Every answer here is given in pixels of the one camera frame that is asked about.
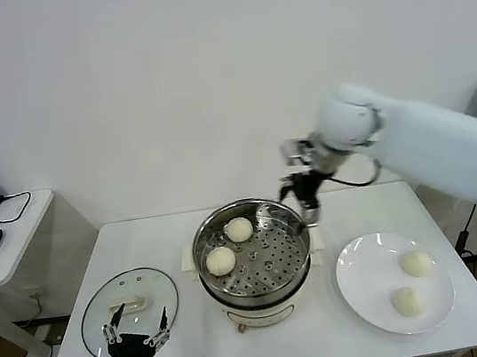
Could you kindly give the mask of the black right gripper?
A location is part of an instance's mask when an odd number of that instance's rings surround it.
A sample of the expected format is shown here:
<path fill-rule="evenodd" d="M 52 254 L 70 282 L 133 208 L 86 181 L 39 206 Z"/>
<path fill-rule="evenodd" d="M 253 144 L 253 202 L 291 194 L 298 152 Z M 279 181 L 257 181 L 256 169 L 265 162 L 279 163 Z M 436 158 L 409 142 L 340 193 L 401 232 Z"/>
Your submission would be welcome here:
<path fill-rule="evenodd" d="M 281 186 L 279 202 L 294 194 L 301 205 L 302 220 L 307 227 L 317 226 L 321 216 L 318 189 L 322 185 L 322 174 L 318 171 L 295 173 L 290 176 L 291 184 Z"/>

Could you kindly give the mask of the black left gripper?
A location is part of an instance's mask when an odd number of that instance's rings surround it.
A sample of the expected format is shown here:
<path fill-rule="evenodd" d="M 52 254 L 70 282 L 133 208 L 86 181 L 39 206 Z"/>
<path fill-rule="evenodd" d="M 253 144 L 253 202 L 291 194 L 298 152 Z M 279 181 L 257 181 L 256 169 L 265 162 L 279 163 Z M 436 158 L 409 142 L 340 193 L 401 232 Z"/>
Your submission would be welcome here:
<path fill-rule="evenodd" d="M 125 304 L 121 304 L 108 324 L 103 324 L 102 333 L 107 341 L 108 354 L 111 357 L 154 357 L 155 348 L 164 345 L 170 339 L 168 316 L 163 307 L 158 331 L 152 337 L 142 334 L 127 333 L 119 337 L 119 324 Z"/>

